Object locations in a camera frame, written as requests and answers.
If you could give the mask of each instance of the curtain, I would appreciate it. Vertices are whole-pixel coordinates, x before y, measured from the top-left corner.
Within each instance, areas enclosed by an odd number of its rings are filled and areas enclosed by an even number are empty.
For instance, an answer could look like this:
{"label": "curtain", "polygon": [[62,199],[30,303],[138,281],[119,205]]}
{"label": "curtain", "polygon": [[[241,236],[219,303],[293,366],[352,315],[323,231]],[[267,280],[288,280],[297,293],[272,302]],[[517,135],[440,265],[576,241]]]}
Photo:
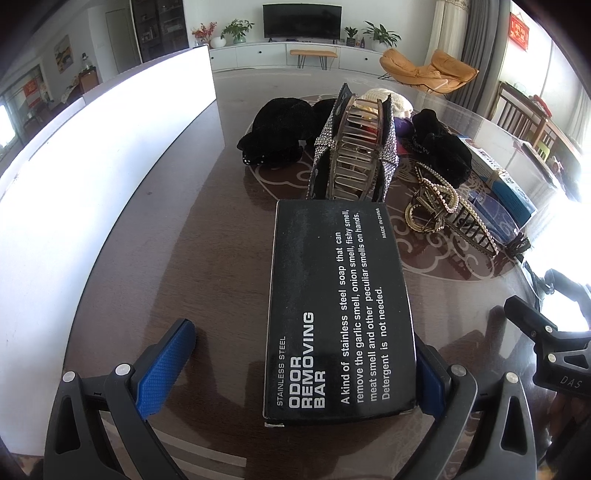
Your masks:
{"label": "curtain", "polygon": [[567,128],[567,135],[570,136],[583,150],[591,147],[591,131],[589,124],[591,122],[591,100],[583,88],[579,86],[579,96],[574,108],[574,114]]}
{"label": "curtain", "polygon": [[469,2],[470,0],[437,0],[425,65],[431,63],[433,52],[437,49],[455,59],[460,58],[466,35]]}
{"label": "curtain", "polygon": [[478,108],[489,74],[494,75],[489,70],[495,44],[499,48],[506,44],[508,33],[499,26],[504,25],[500,15],[505,15],[508,8],[509,0],[472,0],[461,61],[478,69],[479,73],[470,83],[453,92],[448,100],[474,112]]}

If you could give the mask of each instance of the purple item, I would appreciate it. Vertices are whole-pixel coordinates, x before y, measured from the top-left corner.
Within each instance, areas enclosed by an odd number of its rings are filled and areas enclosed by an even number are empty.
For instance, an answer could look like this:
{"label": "purple item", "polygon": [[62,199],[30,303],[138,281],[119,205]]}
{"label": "purple item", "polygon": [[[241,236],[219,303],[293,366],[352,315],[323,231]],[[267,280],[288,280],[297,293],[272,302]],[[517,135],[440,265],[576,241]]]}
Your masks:
{"label": "purple item", "polygon": [[396,136],[399,138],[410,137],[414,133],[414,125],[408,118],[394,118]]}

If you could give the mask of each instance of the tv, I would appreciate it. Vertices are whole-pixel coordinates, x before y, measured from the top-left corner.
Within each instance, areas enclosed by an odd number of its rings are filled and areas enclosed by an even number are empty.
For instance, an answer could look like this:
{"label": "tv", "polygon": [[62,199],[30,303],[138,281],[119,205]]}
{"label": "tv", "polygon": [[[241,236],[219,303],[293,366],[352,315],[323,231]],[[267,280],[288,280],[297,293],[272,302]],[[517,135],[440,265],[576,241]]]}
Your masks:
{"label": "tv", "polygon": [[340,38],[342,7],[316,4],[262,6],[265,38]]}

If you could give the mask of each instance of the black box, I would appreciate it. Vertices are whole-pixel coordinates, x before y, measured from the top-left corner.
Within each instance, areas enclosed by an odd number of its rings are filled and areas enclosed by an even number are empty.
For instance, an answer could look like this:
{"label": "black box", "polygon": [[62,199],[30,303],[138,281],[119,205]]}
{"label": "black box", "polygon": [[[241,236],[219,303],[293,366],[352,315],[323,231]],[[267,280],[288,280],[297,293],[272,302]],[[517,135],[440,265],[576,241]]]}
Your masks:
{"label": "black box", "polygon": [[277,204],[263,416],[371,419],[415,406],[413,324],[383,203]]}

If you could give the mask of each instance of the wooden bench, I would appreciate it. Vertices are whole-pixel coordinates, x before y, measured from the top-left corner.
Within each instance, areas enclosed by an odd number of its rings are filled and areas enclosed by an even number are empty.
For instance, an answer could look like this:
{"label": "wooden bench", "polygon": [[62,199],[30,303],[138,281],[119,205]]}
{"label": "wooden bench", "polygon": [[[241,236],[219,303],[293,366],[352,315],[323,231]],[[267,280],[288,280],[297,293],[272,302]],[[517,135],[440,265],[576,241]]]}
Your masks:
{"label": "wooden bench", "polygon": [[297,55],[297,67],[304,68],[306,57],[318,57],[320,59],[320,67],[323,70],[328,70],[328,59],[335,59],[338,55],[330,50],[290,50],[290,55]]}

